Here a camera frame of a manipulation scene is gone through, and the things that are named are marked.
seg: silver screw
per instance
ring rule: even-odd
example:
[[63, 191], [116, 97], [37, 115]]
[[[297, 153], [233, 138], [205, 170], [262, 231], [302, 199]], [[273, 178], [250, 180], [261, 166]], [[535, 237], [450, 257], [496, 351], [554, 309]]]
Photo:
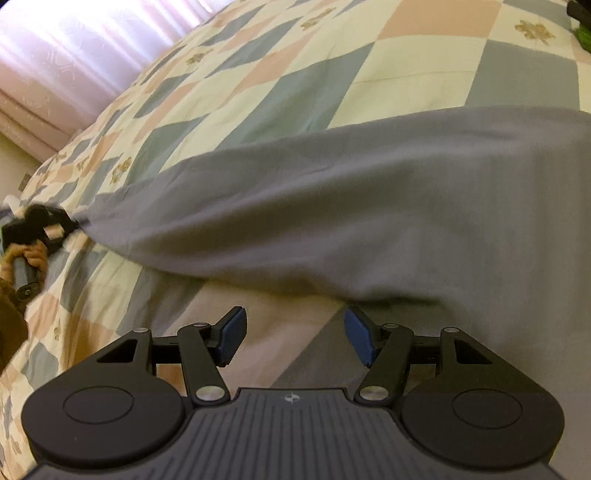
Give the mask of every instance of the silver screw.
[[195, 392], [197, 398], [202, 401], [221, 400], [225, 394], [226, 391], [217, 385], [205, 385], [205, 387], [201, 387]]
[[379, 385], [370, 385], [359, 390], [359, 396], [367, 401], [382, 401], [388, 398], [389, 392]]

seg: person's arm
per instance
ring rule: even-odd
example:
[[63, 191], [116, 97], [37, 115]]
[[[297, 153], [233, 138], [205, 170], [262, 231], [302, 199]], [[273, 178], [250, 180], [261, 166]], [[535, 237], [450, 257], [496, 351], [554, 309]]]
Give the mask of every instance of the person's arm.
[[0, 372], [28, 338], [28, 328], [24, 313], [27, 304], [19, 301], [12, 288], [14, 281], [12, 262], [15, 258], [25, 257], [29, 264], [38, 268], [40, 281], [43, 283], [47, 273], [47, 249], [37, 245], [11, 245], [0, 263]]

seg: pink curtain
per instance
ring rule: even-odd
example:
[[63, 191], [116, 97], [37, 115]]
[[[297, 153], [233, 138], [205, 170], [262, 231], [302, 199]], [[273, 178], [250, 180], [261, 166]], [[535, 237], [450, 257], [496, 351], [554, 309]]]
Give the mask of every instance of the pink curtain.
[[0, 132], [48, 159], [230, 1], [10, 0], [0, 9]]

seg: sheer curtain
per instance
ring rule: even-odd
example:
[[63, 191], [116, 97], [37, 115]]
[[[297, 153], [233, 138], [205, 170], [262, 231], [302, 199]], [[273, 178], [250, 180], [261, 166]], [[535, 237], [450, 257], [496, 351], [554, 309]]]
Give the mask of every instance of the sheer curtain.
[[231, 1], [9, 0], [0, 9], [0, 132], [46, 160]]

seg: beige wall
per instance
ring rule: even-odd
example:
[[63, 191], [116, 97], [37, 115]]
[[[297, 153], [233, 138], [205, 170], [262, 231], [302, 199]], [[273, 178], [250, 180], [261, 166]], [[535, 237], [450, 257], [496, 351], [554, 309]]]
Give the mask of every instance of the beige wall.
[[0, 134], [0, 203], [6, 195], [20, 197], [18, 186], [25, 173], [33, 174], [41, 164]]

